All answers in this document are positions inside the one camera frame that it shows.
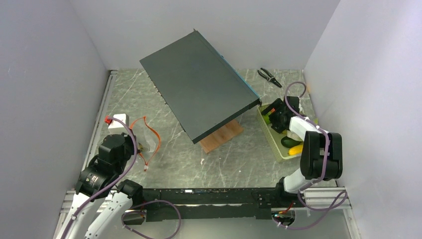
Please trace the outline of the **light green plastic basket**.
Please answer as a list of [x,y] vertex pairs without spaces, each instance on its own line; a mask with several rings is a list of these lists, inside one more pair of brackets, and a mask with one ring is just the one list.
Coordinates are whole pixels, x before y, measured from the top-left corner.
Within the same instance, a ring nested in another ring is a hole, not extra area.
[[284,147],[281,144],[281,139],[286,136],[285,133],[277,133],[271,128],[270,124],[267,124],[264,120],[264,117],[261,115],[261,112],[269,105],[269,103],[263,103],[263,105],[257,108],[257,121],[261,127],[262,132],[265,135],[265,138],[270,146],[271,152],[274,154],[275,159],[278,163],[298,159],[301,156],[299,154],[290,155],[289,148]]

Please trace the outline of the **dark green cucumber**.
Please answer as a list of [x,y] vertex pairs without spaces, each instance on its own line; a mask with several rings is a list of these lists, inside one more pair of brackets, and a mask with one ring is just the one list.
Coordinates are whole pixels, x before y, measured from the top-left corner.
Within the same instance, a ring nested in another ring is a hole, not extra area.
[[287,136],[285,136],[281,139],[281,145],[284,146],[285,148],[292,148],[292,147],[298,146],[302,143],[303,143],[302,141],[297,141],[297,140],[294,140],[294,139],[289,138]]

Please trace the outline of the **clear zip top bag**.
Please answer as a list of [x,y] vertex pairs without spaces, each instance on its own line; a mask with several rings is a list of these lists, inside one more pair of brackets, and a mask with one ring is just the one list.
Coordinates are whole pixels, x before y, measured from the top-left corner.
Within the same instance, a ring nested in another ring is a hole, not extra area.
[[147,123],[146,116],[135,119],[130,124],[129,128],[133,132],[135,132],[134,128],[138,122],[143,122],[144,126],[141,126],[140,130],[137,131],[141,133],[137,143],[137,155],[144,163],[143,171],[147,171],[151,160],[155,157],[161,147],[161,136]]

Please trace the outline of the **green lime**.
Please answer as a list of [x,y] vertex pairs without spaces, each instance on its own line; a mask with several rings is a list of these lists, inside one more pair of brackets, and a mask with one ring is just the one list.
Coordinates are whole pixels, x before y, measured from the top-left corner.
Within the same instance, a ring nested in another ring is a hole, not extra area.
[[269,119],[269,115],[263,115],[262,117],[263,117],[264,122],[265,122],[266,124],[270,124],[270,123],[271,123],[271,122],[270,122],[270,119]]

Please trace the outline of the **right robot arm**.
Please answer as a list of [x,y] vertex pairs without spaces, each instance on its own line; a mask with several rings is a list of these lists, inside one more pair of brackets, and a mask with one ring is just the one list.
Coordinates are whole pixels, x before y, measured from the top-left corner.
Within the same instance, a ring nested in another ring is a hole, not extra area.
[[320,128],[300,114],[299,106],[299,97],[287,96],[260,110],[267,131],[284,134],[279,144],[290,151],[291,157],[300,157],[299,168],[282,179],[284,187],[274,193],[281,207],[293,201],[293,193],[320,181],[338,179],[343,172],[341,135]]

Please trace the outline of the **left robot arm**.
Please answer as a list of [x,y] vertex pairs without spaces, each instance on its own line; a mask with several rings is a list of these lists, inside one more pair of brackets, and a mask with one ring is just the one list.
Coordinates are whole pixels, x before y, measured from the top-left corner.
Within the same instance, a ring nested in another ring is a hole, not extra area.
[[128,179],[117,182],[136,153],[128,134],[104,138],[98,154],[80,173],[70,210],[57,238],[99,239],[126,210],[142,205],[141,185]]

